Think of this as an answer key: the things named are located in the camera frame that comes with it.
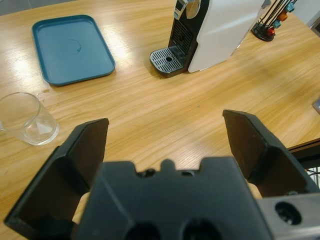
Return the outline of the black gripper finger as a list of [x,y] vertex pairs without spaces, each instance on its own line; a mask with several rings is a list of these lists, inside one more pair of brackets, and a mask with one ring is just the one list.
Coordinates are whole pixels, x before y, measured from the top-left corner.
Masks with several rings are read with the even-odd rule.
[[109,120],[101,118],[74,128],[36,173],[4,224],[28,240],[71,240],[82,196],[93,185],[103,162]]
[[231,109],[222,115],[230,150],[262,197],[319,193],[303,166],[257,116]]

